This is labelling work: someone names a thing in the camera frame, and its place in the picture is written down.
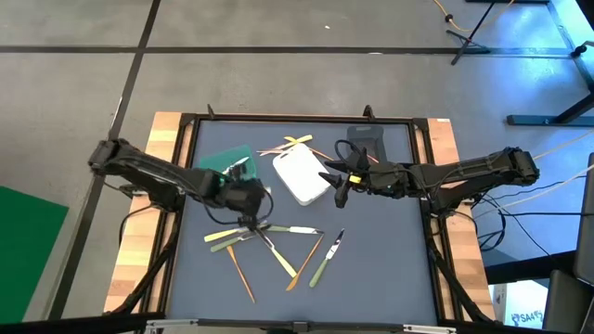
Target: metal stand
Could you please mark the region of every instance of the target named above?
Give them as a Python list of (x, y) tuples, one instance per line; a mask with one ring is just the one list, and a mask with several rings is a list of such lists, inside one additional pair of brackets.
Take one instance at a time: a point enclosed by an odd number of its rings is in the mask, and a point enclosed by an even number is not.
[(594, 92), (594, 87), (589, 88), (590, 94), (588, 96), (582, 98), (558, 116), (509, 115), (508, 124), (594, 127), (594, 117), (582, 116), (588, 110), (594, 108), (594, 93), (592, 93)]
[(573, 272), (575, 250), (551, 254), (534, 259), (489, 265), (484, 271), (489, 284), (511, 283), (528, 279), (548, 278), (557, 269)]
[[(456, 37), (458, 37), (460, 40), (464, 41), (464, 44), (462, 45), (462, 47), (460, 48), (460, 50), (458, 50), (458, 53), (456, 54), (456, 56), (454, 57), (454, 59), (452, 59), (452, 66), (456, 65), (459, 61), (459, 59), (462, 57), (462, 55), (465, 53), (466, 49), (470, 46), (470, 45), (474, 45), (474, 46), (478, 46), (481, 50), (484, 50), (484, 52), (486, 54), (488, 54), (490, 51), (489, 49), (484, 46), (484, 45), (479, 45), (476, 44), (475, 42), (472, 41), (472, 37), (474, 37), (474, 35), (476, 34), (476, 32), (479, 30), (479, 28), (481, 28), (481, 25), (484, 22), (484, 19), (487, 17), (487, 15), (489, 15), (489, 12), (491, 11), (491, 9), (493, 8), (493, 6), (495, 5), (495, 2), (491, 2), (491, 5), (489, 5), (489, 8), (486, 9), (485, 13), (483, 14), (483, 16), (481, 17), (481, 20), (479, 20), (479, 23), (476, 25), (476, 27), (474, 27), (474, 29), (471, 32), (471, 35), (469, 37), (463, 36), (457, 32), (452, 32), (451, 30), (446, 30), (446, 33), (449, 33), (451, 35), (454, 35)], [(445, 17), (445, 21), (449, 22), (449, 20), (452, 19), (451, 15), (448, 15)]]

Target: yellow cable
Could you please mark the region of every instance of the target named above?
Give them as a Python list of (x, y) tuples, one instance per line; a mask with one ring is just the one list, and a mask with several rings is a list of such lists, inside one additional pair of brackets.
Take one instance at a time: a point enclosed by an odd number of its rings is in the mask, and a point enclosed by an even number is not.
[[(436, 4), (436, 5), (438, 5), (438, 6), (439, 6), (439, 8), (442, 10), (442, 12), (444, 13), (444, 15), (445, 15), (445, 16), (449, 15), (449, 14), (447, 13), (447, 10), (446, 10), (446, 9), (444, 8), (444, 6), (443, 6), (443, 5), (442, 5), (442, 4), (439, 2), (439, 0), (433, 0), (433, 1), (435, 2), (435, 4)], [(506, 10), (508, 10), (508, 8), (509, 8), (511, 5), (513, 5), (513, 3), (514, 3), (515, 1), (516, 1), (516, 0), (510, 0), (510, 1), (508, 2), (508, 4), (507, 4), (505, 7), (503, 7), (503, 9), (501, 9), (501, 10), (500, 10), (500, 11), (499, 11), (499, 12), (498, 12), (498, 13), (497, 13), (497, 14), (496, 14), (496, 15), (495, 15), (495, 16), (494, 16), (492, 19), (490, 19), (489, 21), (487, 21), (487, 22), (483, 23), (482, 27), (484, 27), (484, 26), (487, 26), (487, 25), (489, 25), (489, 24), (493, 24), (495, 21), (497, 21), (497, 19), (499, 19), (499, 17), (500, 17), (500, 16), (501, 16), (503, 13), (505, 13), (505, 11), (506, 11)], [(451, 19), (451, 20), (450, 20), (448, 23), (450, 23), (450, 24), (451, 24), (451, 25), (452, 25), (454, 28), (456, 28), (456, 29), (457, 29), (458, 31), (460, 31), (460, 32), (472, 32), (472, 31), (473, 31), (473, 29), (463, 29), (463, 28), (460, 28), (460, 27), (459, 27), (459, 26), (456, 24), (456, 22), (454, 22), (454, 19)]]

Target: black clamp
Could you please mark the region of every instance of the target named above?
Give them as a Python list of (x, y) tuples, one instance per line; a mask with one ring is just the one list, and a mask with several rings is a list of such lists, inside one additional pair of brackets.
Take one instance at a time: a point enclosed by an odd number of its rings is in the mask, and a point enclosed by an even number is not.
[(370, 105), (366, 105), (363, 109), (363, 117), (367, 117), (370, 122), (375, 122), (375, 115)]
[(211, 121), (214, 121), (214, 110), (213, 107), (211, 107), (211, 104), (207, 104), (206, 108), (208, 109), (208, 115), (211, 118)]

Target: white cable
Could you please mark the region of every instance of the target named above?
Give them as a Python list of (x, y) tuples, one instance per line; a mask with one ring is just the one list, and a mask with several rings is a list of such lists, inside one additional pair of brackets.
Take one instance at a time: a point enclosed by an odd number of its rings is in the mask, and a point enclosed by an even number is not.
[(572, 176), (571, 178), (569, 178), (567, 181), (563, 182), (563, 183), (562, 183), (562, 184), (560, 184), (560, 185), (556, 185), (556, 186), (554, 186), (554, 187), (551, 187), (551, 188), (549, 188), (549, 189), (547, 189), (547, 190), (545, 190), (545, 191), (543, 191), (543, 192), (540, 192), (540, 193), (538, 193), (538, 194), (536, 194), (536, 195), (534, 195), (534, 196), (531, 196), (531, 197), (529, 197), (529, 198), (526, 198), (526, 199), (520, 199), (520, 200), (516, 200), (516, 201), (514, 201), (514, 202), (512, 202), (512, 203), (509, 203), (509, 204), (506, 204), (506, 205), (497, 206), (496, 208), (493, 208), (493, 209), (491, 209), (491, 210), (487, 210), (486, 212), (483, 212), (483, 213), (481, 213), (481, 214), (477, 215), (476, 217), (474, 217), (474, 219), (478, 219), (478, 218), (480, 218), (480, 217), (482, 217), (482, 216), (484, 216), (484, 215), (486, 215), (486, 214), (488, 214), (488, 213), (490, 213), (490, 212), (496, 211), (496, 210), (501, 210), (501, 209), (509, 208), (510, 206), (514, 206), (514, 205), (516, 205), (516, 204), (524, 203), (524, 202), (526, 202), (526, 201), (528, 201), (528, 200), (532, 200), (532, 199), (539, 198), (539, 197), (541, 197), (541, 196), (543, 196), (543, 195), (545, 195), (545, 194), (548, 194), (549, 192), (551, 192), (551, 191), (553, 191), (553, 190), (556, 190), (556, 189), (558, 189), (558, 188), (560, 188), (560, 187), (562, 187), (562, 186), (565, 186), (565, 185), (567, 185), (568, 183), (570, 183), (570, 182), (574, 181), (576, 178), (578, 178), (579, 176), (581, 176), (581, 175), (583, 175), (583, 174), (587, 173), (589, 170), (591, 170), (591, 169), (593, 169), (593, 168), (594, 168), (594, 164), (593, 164), (593, 165), (591, 165), (591, 166), (589, 166), (589, 167), (587, 167), (587, 168), (586, 168), (585, 170), (583, 170), (582, 172), (580, 172), (580, 173), (577, 173), (576, 175)]
[(583, 138), (585, 138), (585, 137), (587, 137), (587, 136), (589, 136), (589, 135), (592, 135), (592, 134), (594, 134), (594, 130), (592, 130), (592, 131), (588, 131), (588, 132), (586, 132), (585, 134), (583, 134), (583, 135), (580, 135), (580, 136), (579, 136), (578, 138), (576, 138), (576, 139), (572, 139), (572, 140), (570, 140), (570, 141), (568, 141), (568, 142), (565, 142), (565, 143), (563, 143), (563, 144), (561, 144), (561, 145), (558, 145), (557, 147), (555, 147), (555, 148), (552, 148), (552, 149), (550, 149), (550, 150), (548, 150), (548, 151), (546, 151), (546, 152), (544, 152), (544, 153), (541, 153), (541, 154), (539, 154), (539, 155), (535, 156), (535, 157), (534, 157), (534, 160), (538, 160), (538, 159), (540, 159), (540, 158), (542, 158), (542, 157), (544, 157), (544, 156), (547, 156), (548, 154), (550, 154), (550, 153), (552, 153), (552, 152), (555, 152), (555, 151), (558, 151), (558, 150), (560, 150), (560, 149), (562, 149), (562, 148), (568, 147), (568, 146), (572, 145), (573, 143), (575, 143), (576, 141), (578, 141), (578, 140), (581, 140), (581, 139), (583, 139)]

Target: cable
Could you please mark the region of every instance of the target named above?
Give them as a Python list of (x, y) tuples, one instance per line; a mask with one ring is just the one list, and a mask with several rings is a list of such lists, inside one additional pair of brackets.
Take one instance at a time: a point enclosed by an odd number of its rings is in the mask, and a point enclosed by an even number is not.
[(479, 225), (476, 224), (476, 221), (474, 220), (474, 218), (472, 218), (472, 216), (470, 216), (469, 214), (466, 214), (464, 212), (454, 212), (455, 214), (459, 214), (459, 215), (463, 215), (464, 217), (470, 219), (472, 221), (472, 223), (474, 224), (474, 232), (476, 233), (476, 235), (478, 236), (479, 234)]
[(444, 231), (446, 231), (444, 226), (439, 224), (439, 222), (441, 222), (441, 221), (442, 221), (442, 219), (439, 219), (439, 217), (438, 217), (437, 218), (437, 232), (431, 233), (432, 237), (439, 236), (440, 234), (444, 233)]
[(103, 185), (105, 185), (105, 186), (107, 186), (108, 188), (111, 188), (111, 189), (113, 189), (113, 190), (116, 190), (116, 191), (121, 191), (121, 190), (120, 190), (118, 187), (116, 187), (116, 186), (112, 186), (112, 185), (110, 185), (109, 183), (107, 183), (106, 181), (103, 181)]
[(550, 154), (550, 153), (552, 153), (552, 152), (556, 152), (556, 151), (558, 151), (558, 150), (560, 150), (560, 149), (562, 149), (562, 148), (566, 148), (566, 147), (568, 147), (568, 146), (572, 145), (573, 143), (575, 143), (576, 141), (582, 140), (582, 139), (584, 139), (585, 137), (587, 137), (587, 136), (589, 136), (589, 135), (592, 135), (592, 134), (594, 134), (594, 130), (588, 131), (588, 132), (586, 132), (585, 134), (583, 134), (583, 135), (580, 135), (578, 138), (575, 138), (575, 139), (572, 139), (572, 140), (570, 140), (570, 141), (568, 141), (568, 142), (562, 143), (562, 144), (558, 145), (558, 146), (557, 146), (557, 147), (555, 147), (555, 148), (552, 148), (552, 149), (550, 149), (550, 150), (548, 150), (548, 151), (546, 151), (546, 152), (544, 152), (544, 153), (541, 153), (541, 154), (539, 154), (539, 155), (535, 156), (535, 157), (533, 158), (533, 160), (538, 160), (538, 159), (540, 159), (540, 158), (542, 158), (542, 157), (546, 157), (546, 156), (548, 156), (548, 154)]
[(142, 211), (146, 210), (146, 209), (150, 209), (153, 208), (154, 205), (153, 204), (149, 204), (148, 206), (144, 207), (144, 208), (140, 208), (138, 210), (134, 210), (132, 212), (129, 212), (128, 214), (126, 214), (123, 219), (122, 222), (120, 223), (120, 237), (119, 237), (119, 241), (118, 241), (118, 246), (122, 246), (122, 239), (123, 239), (123, 230), (126, 226), (126, 221), (128, 220), (128, 218), (132, 217), (133, 215), (137, 214), (137, 213), (141, 213)]
[[(577, 176), (576, 179), (578, 179), (578, 178), (585, 178), (585, 177), (586, 177), (585, 175)], [(499, 200), (499, 199), (504, 199), (504, 198), (507, 198), (507, 197), (514, 197), (514, 196), (518, 196), (518, 195), (522, 195), (522, 194), (528, 194), (528, 193), (531, 193), (533, 191), (542, 190), (542, 189), (550, 188), (552, 186), (556, 186), (556, 185), (558, 185), (560, 183), (563, 183), (563, 181), (557, 181), (557, 182), (552, 183), (552, 184), (550, 184), (548, 186), (539, 186), (539, 187), (536, 187), (536, 188), (533, 188), (533, 189), (530, 189), (530, 190), (518, 191), (515, 194), (503, 195), (503, 196), (499, 196), (499, 197), (496, 197), (496, 198), (493, 198), (493, 199)]]
[[(552, 260), (554, 263), (556, 263), (556, 262), (555, 262), (555, 259), (553, 259), (553, 258), (550, 256), (550, 254), (549, 254), (549, 253), (548, 253), (548, 252), (547, 252), (547, 251), (546, 251), (546, 250), (545, 250), (545, 249), (544, 249), (542, 246), (540, 246), (540, 244), (538, 244), (538, 242), (536, 242), (536, 240), (535, 240), (534, 238), (532, 238), (532, 236), (530, 235), (530, 233), (528, 233), (528, 231), (526, 231), (526, 229), (523, 227), (522, 223), (520, 223), (520, 220), (519, 220), (519, 219), (516, 217), (516, 215), (515, 215), (515, 214), (513, 214), (513, 213), (511, 213), (511, 212), (507, 211), (507, 210), (506, 210), (506, 209), (504, 209), (502, 206), (499, 206), (499, 203), (497, 203), (497, 201), (496, 201), (496, 200), (493, 200), (493, 202), (494, 202), (494, 203), (495, 203), (495, 204), (496, 204), (496, 205), (499, 207), (499, 210), (501, 210), (501, 211), (505, 212), (505, 213), (507, 214), (507, 216), (510, 216), (511, 218), (513, 218), (513, 219), (516, 221), (516, 223), (518, 223), (518, 226), (519, 226), (519, 227), (522, 229), (522, 231), (523, 231), (523, 232), (526, 234), (526, 236), (527, 236), (528, 238), (530, 238), (530, 240), (531, 240), (531, 241), (532, 241), (532, 242), (533, 242), (533, 243), (534, 243), (534, 244), (535, 244), (537, 247), (539, 247), (541, 251), (543, 251), (545, 254), (547, 254), (547, 256), (548, 256), (548, 257), (549, 257), (549, 258), (550, 258), (550, 259), (551, 259), (551, 260)], [(502, 219), (503, 219), (503, 217), (505, 217), (505, 215), (503, 215), (503, 213), (501, 213), (501, 212), (500, 212), (499, 214), (501, 215), (501, 218), (502, 218)]]
[[(452, 25), (454, 28), (456, 28), (456, 29), (457, 29), (458, 31), (460, 31), (460, 32), (472, 32), (472, 31), (473, 31), (473, 29), (463, 29), (463, 28), (460, 28), (460, 27), (459, 27), (459, 26), (456, 24), (456, 22), (454, 21), (454, 17), (453, 17), (453, 16), (451, 16), (451, 14), (449, 14), (449, 13), (447, 12), (447, 10), (446, 10), (446, 9), (444, 8), (444, 6), (443, 6), (443, 5), (442, 5), (442, 4), (439, 2), (439, 0), (433, 0), (433, 1), (435, 2), (435, 4), (436, 4), (436, 5), (438, 5), (438, 6), (439, 6), (439, 8), (442, 10), (442, 12), (444, 13), (444, 15), (445, 15), (445, 17), (446, 17), (446, 18), (448, 18), (448, 16), (449, 16), (449, 20), (448, 20), (447, 22), (448, 22), (448, 23), (450, 23), (450, 24), (451, 24), (451, 25)], [(497, 14), (496, 14), (496, 15), (495, 15), (495, 16), (494, 16), (492, 19), (490, 19), (489, 21), (487, 21), (487, 22), (483, 23), (483, 25), (482, 25), (482, 26), (484, 27), (484, 26), (487, 26), (487, 25), (489, 25), (489, 24), (493, 24), (493, 23), (495, 23), (495, 21), (497, 21), (497, 19), (499, 19), (499, 17), (500, 17), (501, 15), (503, 15), (503, 13), (505, 13), (505, 11), (506, 11), (506, 10), (508, 10), (508, 8), (509, 8), (509, 7), (510, 7), (510, 6), (511, 6), (511, 5), (512, 5), (514, 2), (515, 2), (515, 0), (510, 0), (510, 1), (508, 2), (508, 4), (507, 4), (505, 7), (503, 7), (503, 9), (501, 9), (501, 10), (500, 10), (500, 11), (499, 11), (499, 12), (498, 12), (498, 13), (497, 13)]]
[(504, 216), (519, 216), (519, 215), (577, 215), (581, 217), (588, 217), (594, 215), (594, 212), (520, 212), (514, 214), (502, 214)]
[(529, 198), (526, 198), (526, 199), (520, 199), (520, 200), (516, 200), (516, 201), (514, 201), (514, 202), (512, 202), (512, 203), (505, 204), (505, 205), (503, 205), (503, 206), (497, 206), (495, 209), (487, 210), (486, 212), (483, 212), (483, 213), (479, 214), (478, 216), (476, 216), (476, 218), (475, 218), (475, 219), (478, 219), (478, 218), (480, 218), (480, 217), (482, 217), (482, 216), (484, 216), (484, 215), (486, 215), (486, 214), (488, 214), (488, 213), (490, 213), (490, 212), (493, 212), (493, 211), (495, 211), (495, 210), (497, 210), (497, 209), (501, 210), (501, 209), (504, 209), (504, 208), (509, 208), (509, 207), (511, 207), (511, 206), (514, 206), (514, 205), (520, 204), (520, 203), (524, 203), (524, 202), (526, 202), (526, 201), (528, 201), (528, 200), (537, 199), (537, 198), (539, 198), (539, 197), (541, 197), (541, 196), (543, 196), (543, 195), (546, 195), (546, 194), (548, 194), (548, 193), (549, 193), (549, 192), (551, 192), (551, 191), (554, 191), (554, 190), (556, 190), (556, 189), (558, 189), (558, 188), (560, 188), (560, 187), (562, 187), (562, 186), (565, 186), (565, 185), (567, 185), (568, 183), (570, 183), (570, 182), (574, 181), (574, 180), (575, 180), (577, 177), (579, 177), (580, 175), (582, 175), (582, 174), (585, 174), (585, 173), (589, 172), (589, 171), (590, 171), (591, 169), (593, 169), (593, 168), (594, 168), (594, 164), (592, 164), (591, 166), (588, 166), (588, 167), (587, 167), (585, 170), (583, 170), (583, 171), (581, 171), (581, 172), (577, 173), (576, 175), (574, 175), (574, 176), (570, 177), (570, 178), (569, 178), (567, 181), (564, 181), (564, 182), (563, 182), (563, 183), (561, 183), (560, 185), (556, 185), (556, 186), (554, 186), (554, 187), (551, 187), (551, 188), (549, 188), (548, 190), (545, 190), (545, 191), (543, 191), (543, 192), (540, 192), (540, 193), (538, 193), (538, 194), (536, 194), (536, 195), (534, 195), (534, 196), (531, 196), (531, 197), (529, 197)]
[[(486, 193), (484, 193), (484, 197), (489, 197), (491, 199), (491, 196), (487, 195)], [(484, 201), (486, 201), (493, 207), (497, 207), (497, 205), (498, 205), (498, 203), (495, 200), (491, 201), (489, 199), (484, 199)], [(501, 216), (501, 229), (500, 230), (491, 232), (491, 233), (487, 233), (485, 235), (477, 237), (477, 239), (488, 237), (486, 240), (484, 240), (479, 245), (479, 249), (481, 250), (481, 252), (492, 251), (495, 248), (497, 248), (497, 246), (499, 246), (501, 244), (501, 242), (503, 242), (503, 238), (505, 237), (505, 230), (506, 230), (507, 226), (508, 226), (507, 219), (505, 219), (505, 216)], [(497, 234), (499, 234), (499, 237), (497, 237), (497, 240), (495, 241), (493, 246), (484, 248), (484, 245), (486, 245), (486, 243), (489, 242), (489, 240), (491, 240), (492, 238), (494, 238)]]

